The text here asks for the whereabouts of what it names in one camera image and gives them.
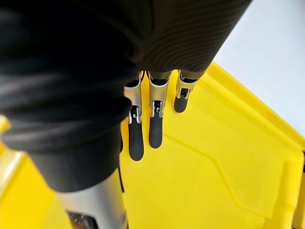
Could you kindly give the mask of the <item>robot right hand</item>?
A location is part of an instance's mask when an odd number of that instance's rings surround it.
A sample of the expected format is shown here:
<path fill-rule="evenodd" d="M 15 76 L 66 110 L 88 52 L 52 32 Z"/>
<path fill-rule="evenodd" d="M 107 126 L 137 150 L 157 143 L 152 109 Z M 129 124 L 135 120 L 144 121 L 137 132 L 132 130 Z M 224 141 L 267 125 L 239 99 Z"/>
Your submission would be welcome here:
<path fill-rule="evenodd" d="M 119 154 L 143 157 L 141 82 L 149 79 L 149 144 L 163 140 L 172 71 L 181 113 L 248 0 L 3 0 L 3 142 L 27 153 L 77 229 L 126 229 Z"/>

